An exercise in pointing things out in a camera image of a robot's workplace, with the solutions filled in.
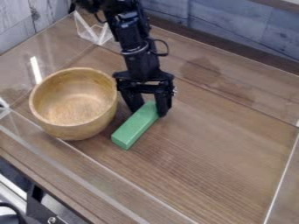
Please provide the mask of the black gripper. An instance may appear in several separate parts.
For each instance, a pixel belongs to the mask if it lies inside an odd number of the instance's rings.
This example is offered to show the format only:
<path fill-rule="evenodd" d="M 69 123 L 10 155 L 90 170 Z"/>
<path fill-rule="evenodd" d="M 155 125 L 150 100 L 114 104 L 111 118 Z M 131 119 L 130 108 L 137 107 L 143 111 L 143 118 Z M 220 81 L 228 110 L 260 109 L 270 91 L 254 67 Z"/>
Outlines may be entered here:
<path fill-rule="evenodd" d="M 145 105 L 142 94 L 154 94 L 158 115 L 165 117 L 173 107 L 175 96 L 174 75 L 158 70 L 146 80 L 134 78 L 129 71 L 115 72 L 117 88 L 133 113 Z"/>

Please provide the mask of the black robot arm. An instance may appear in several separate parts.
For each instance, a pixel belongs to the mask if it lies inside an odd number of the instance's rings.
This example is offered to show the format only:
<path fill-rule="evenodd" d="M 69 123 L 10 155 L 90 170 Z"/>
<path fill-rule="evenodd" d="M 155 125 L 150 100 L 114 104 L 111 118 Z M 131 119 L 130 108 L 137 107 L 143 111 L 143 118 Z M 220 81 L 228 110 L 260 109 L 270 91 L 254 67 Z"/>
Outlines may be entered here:
<path fill-rule="evenodd" d="M 150 18 L 141 0 L 73 0 L 97 20 L 109 24 L 121 44 L 127 70 L 114 73 L 117 89 L 133 112 L 145 105 L 143 94 L 155 98 L 158 115 L 165 117 L 173 107 L 174 75 L 161 69 L 157 39 L 150 35 Z"/>

